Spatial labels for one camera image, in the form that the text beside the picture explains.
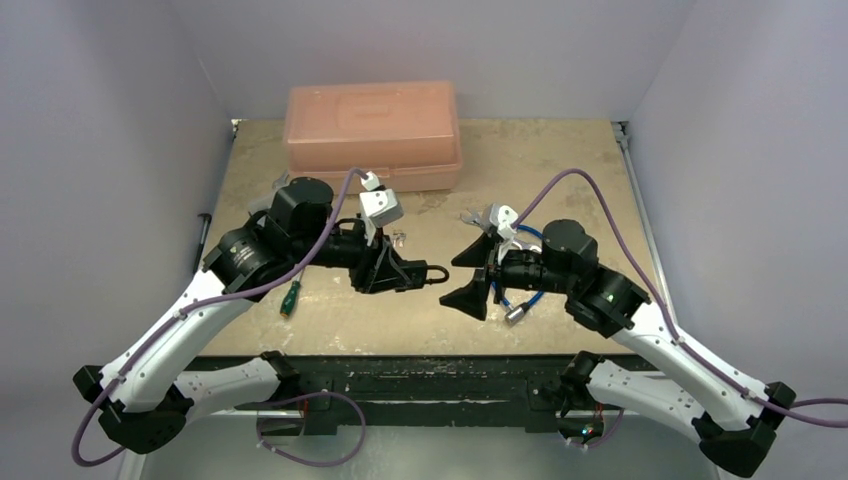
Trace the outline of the small silver keys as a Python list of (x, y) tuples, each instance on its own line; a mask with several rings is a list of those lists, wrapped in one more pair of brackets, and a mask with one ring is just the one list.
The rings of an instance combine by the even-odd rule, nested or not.
[(401, 230), (393, 230), (391, 233), (391, 242), (395, 249), (404, 247), (407, 235)]

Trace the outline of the blue cable lock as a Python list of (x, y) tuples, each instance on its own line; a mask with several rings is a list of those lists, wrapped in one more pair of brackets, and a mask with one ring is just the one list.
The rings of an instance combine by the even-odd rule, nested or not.
[[(527, 242), (522, 240), (521, 238), (514, 238), (512, 241), (512, 246), (522, 251), (531, 251), (534, 253), (540, 253), (542, 251), (543, 235), (542, 232), (527, 226), (527, 225), (519, 225), (518, 232), (520, 234), (527, 234), (536, 239), (536, 242)], [(503, 294), (498, 300), (498, 305), (503, 310), (503, 321), (508, 327), (514, 327), (517, 325), (527, 314), (528, 312), (541, 300), (544, 296), (543, 291), (537, 291), (533, 294), (528, 300), (512, 302), (507, 297), (506, 294)]]

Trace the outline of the black padlock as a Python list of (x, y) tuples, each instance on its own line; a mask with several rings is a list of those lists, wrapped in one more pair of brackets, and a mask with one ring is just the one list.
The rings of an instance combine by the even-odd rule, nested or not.
[(427, 281), (424, 287), (442, 284), (447, 282), (449, 279), (450, 273), (447, 268), (441, 265), (428, 264)]

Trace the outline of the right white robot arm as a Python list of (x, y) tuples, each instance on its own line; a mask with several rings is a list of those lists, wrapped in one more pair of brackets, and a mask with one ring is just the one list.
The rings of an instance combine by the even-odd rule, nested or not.
[(487, 299), (504, 289), (563, 294), (565, 311), (584, 328), (630, 349), (663, 373), (649, 378), (600, 355), (581, 351), (557, 387), (539, 394), (562, 413), (591, 401), (634, 411), (696, 442), (717, 467), (750, 478), (760, 467), (795, 392), (765, 384), (724, 361), (709, 370), (694, 359), (713, 359), (702, 344), (673, 336), (657, 302), (623, 274), (598, 260), (597, 241), (575, 220), (555, 220), (542, 231), (539, 250), (517, 250), (510, 233), (476, 221), (482, 234), (452, 265), (472, 267), (471, 282), (441, 297), (441, 305), (482, 320)]

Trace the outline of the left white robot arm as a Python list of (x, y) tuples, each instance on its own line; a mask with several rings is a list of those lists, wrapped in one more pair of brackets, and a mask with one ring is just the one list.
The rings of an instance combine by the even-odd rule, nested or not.
[(221, 237), (186, 290), (138, 341), (106, 365), (79, 369), (73, 381), (91, 405), (88, 418), (111, 441), (147, 454), (221, 410), (306, 402), (310, 394), (299, 372), (277, 351), (219, 370), (193, 371), (190, 364), (225, 326), (309, 266), (346, 270), (361, 294), (429, 283), (427, 262), (403, 259), (384, 234), (403, 214), (395, 193), (372, 173), (352, 175), (364, 187), (356, 216), (340, 216), (344, 198), (327, 183), (289, 180), (267, 207)]

